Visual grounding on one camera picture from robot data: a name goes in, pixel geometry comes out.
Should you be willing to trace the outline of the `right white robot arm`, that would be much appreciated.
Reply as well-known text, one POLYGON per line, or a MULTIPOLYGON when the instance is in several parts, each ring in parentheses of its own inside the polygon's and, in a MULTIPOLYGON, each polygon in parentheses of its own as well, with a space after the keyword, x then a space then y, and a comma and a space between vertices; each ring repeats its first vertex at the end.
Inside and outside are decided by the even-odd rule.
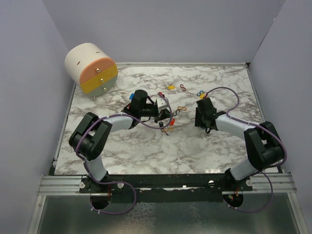
POLYGON ((226 132, 245 141, 247 158, 225 172, 224 185, 228 190, 236 190, 241 180, 286 159, 286 149, 271 122, 253 123, 230 117, 224 111, 217 111, 209 98, 196 104, 196 127, 205 128, 206 133, 226 132))

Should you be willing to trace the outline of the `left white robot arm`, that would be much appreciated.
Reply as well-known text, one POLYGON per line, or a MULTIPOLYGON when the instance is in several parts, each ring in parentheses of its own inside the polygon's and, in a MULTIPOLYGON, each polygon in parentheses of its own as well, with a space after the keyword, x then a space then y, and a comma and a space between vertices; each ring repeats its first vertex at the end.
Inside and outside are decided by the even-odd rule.
POLYGON ((144 90, 136 90, 131 102, 117 114, 99 117, 92 112, 85 114, 81 122, 73 131, 69 139, 69 145, 76 155, 83 161, 87 175, 92 179, 91 187, 96 192, 106 190, 108 175, 100 154, 102 153, 110 133, 121 130, 130 130, 138 124, 155 130, 163 130, 170 124, 163 127, 156 127, 142 121, 143 117, 154 118, 155 122, 164 119, 173 119, 173 111, 169 100, 161 92, 156 101, 144 90))

